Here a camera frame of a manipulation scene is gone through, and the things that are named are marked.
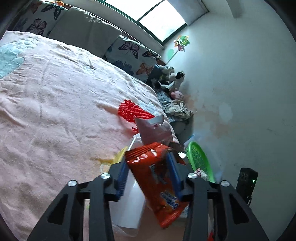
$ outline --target window frame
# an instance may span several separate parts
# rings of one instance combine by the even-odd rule
[[[151,35],[158,43],[160,43],[162,46],[165,45],[174,35],[176,35],[178,32],[180,32],[182,29],[184,29],[187,24],[183,24],[180,28],[178,28],[176,31],[174,31],[170,36],[168,36],[164,41],[161,41],[159,38],[157,38],[149,29],[147,29],[143,24],[140,23],[140,21],[148,14],[150,13],[153,9],[155,9],[159,4],[161,4],[162,2],[164,2],[165,0],[161,0],[158,4],[156,4],[155,6],[153,6],[151,9],[149,9],[144,15],[142,15],[137,21],[134,20],[132,17],[130,17],[129,15],[125,14],[124,12],[122,12],[121,10],[117,9],[116,7],[112,6],[111,4],[107,3],[106,0],[96,0],[108,7],[110,7],[111,9],[117,11],[118,13],[124,15],[126,18],[128,18],[130,21],[132,21],[133,23],[135,23],[136,25],[138,25],[139,27],[141,27],[143,30],[145,30],[149,35]]]

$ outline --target bed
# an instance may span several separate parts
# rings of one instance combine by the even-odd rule
[[[84,49],[7,31],[0,56],[0,213],[22,241],[67,181],[94,179],[127,145],[124,99],[164,112],[152,88]]]

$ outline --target red knitted item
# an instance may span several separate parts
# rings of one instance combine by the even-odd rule
[[[131,102],[131,100],[124,100],[124,102],[119,105],[118,115],[126,119],[128,122],[132,122],[132,123],[136,123],[135,121],[136,117],[146,119],[146,120],[155,117],[149,112],[143,110],[134,102]],[[139,133],[138,128],[132,127],[132,130]]]

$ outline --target orange butterfly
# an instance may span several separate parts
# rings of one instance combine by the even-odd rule
[[[141,64],[141,68],[136,72],[137,75],[146,73],[149,75],[153,69],[153,66],[147,66],[145,63]]]

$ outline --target silver screw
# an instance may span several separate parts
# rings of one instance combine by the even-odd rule
[[[108,178],[110,178],[110,177],[111,177],[111,175],[110,175],[109,173],[107,173],[107,172],[101,174],[101,178],[102,178],[102,179],[108,179]]]
[[[75,180],[71,180],[68,182],[68,186],[70,186],[70,187],[74,187],[74,186],[76,186],[76,184],[77,184],[77,182]]]
[[[195,173],[189,173],[187,176],[188,176],[190,179],[195,179],[195,178],[197,178],[197,175],[196,175]]]
[[[223,180],[221,182],[221,185],[224,186],[224,187],[229,187],[230,183],[228,181],[226,181],[226,180]]]

